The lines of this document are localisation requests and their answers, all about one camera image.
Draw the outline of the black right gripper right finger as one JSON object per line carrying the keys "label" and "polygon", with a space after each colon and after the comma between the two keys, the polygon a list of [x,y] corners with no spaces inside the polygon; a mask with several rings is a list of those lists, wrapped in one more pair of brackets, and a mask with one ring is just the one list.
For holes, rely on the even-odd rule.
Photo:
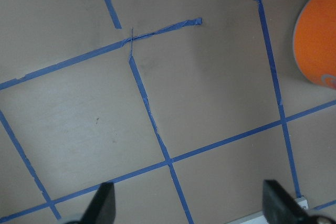
{"label": "black right gripper right finger", "polygon": [[327,215],[304,210],[276,180],[264,180],[262,188],[263,214],[270,224],[335,223]]}

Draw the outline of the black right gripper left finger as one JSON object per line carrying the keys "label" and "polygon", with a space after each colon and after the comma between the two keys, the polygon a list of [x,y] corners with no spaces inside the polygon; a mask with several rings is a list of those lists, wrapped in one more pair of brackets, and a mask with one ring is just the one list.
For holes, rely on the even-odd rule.
{"label": "black right gripper left finger", "polygon": [[102,183],[80,217],[63,218],[63,223],[114,223],[116,218],[116,198],[114,183]]}

